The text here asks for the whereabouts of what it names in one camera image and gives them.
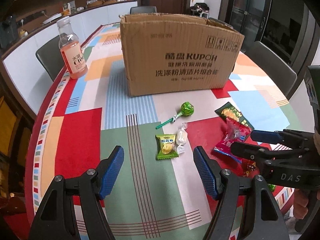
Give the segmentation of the person's right hand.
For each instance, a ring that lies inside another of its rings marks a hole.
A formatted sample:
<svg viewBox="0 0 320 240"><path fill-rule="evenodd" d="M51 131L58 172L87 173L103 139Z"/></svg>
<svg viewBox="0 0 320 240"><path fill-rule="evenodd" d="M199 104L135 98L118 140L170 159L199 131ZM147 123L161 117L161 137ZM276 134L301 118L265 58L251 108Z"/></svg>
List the person's right hand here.
<svg viewBox="0 0 320 240"><path fill-rule="evenodd" d="M308 213L308 203L309 199L307 194L300 189L295 189L293 200L293 215L296 219L304 219L304 217Z"/></svg>

